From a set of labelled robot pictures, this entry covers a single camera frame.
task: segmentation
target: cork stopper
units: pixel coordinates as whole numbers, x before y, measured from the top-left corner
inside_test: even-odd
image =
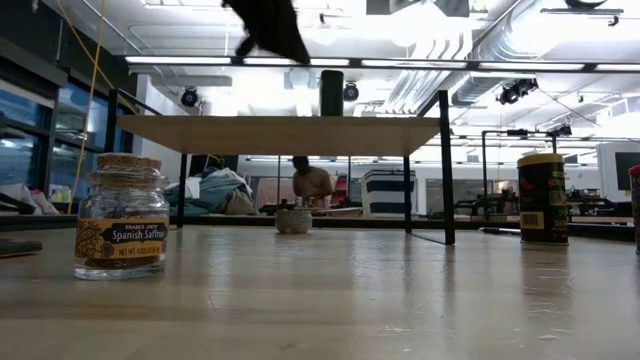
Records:
[[[98,155],[98,170],[104,170],[106,167],[111,166],[151,168],[160,171],[162,162],[131,154],[107,153]]]

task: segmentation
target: ceiling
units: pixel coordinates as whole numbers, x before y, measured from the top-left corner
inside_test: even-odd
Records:
[[[57,0],[43,0],[58,9]],[[219,8],[220,0],[107,0],[109,27],[103,45],[116,55],[230,55],[243,36],[239,19]],[[80,30],[98,38],[101,0],[60,0]],[[390,16],[365,16],[366,0],[297,0],[299,26],[312,57],[477,58],[482,60],[620,61],[640,57],[640,4],[609,0],[603,8],[624,9],[620,23],[611,16],[541,14],[541,9],[566,8],[564,0],[471,0],[488,14],[481,19],[447,18],[430,1],[411,5]],[[503,13],[511,15],[483,34]],[[326,24],[318,15],[326,13]],[[256,51],[254,56],[269,56]],[[233,79],[233,86],[200,86],[217,113],[233,104],[232,114],[301,115],[317,113],[317,89],[286,90],[284,68],[145,67],[132,70],[152,75],[153,83],[174,101],[191,81],[213,76]],[[416,106],[438,88],[454,93],[474,74],[345,70],[356,82],[360,98],[347,103],[347,115],[386,112],[385,116],[415,113]],[[319,70],[312,76],[319,76]],[[512,78],[489,82],[473,105],[453,107],[457,131],[480,128],[553,127],[570,122],[574,132],[598,133],[596,121],[610,103],[640,93],[640,78],[627,75],[537,74],[540,90],[514,105],[495,101]],[[229,109],[221,113],[228,114]],[[639,137],[639,134],[626,136]]]

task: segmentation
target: spice jar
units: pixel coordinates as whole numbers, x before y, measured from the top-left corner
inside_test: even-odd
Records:
[[[89,196],[78,208],[76,277],[123,279],[164,270],[169,181],[161,165],[130,154],[98,155],[98,169],[87,176]]]

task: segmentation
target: spanish saffron label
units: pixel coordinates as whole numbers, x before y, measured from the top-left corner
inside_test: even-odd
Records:
[[[78,219],[76,257],[131,259],[165,253],[168,218]]]

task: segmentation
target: can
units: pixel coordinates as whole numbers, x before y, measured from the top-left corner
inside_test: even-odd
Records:
[[[636,254],[640,255],[640,165],[629,169],[629,177],[631,179],[631,206],[633,207]]]
[[[569,245],[564,180],[561,155],[534,154],[518,160],[523,243]]]

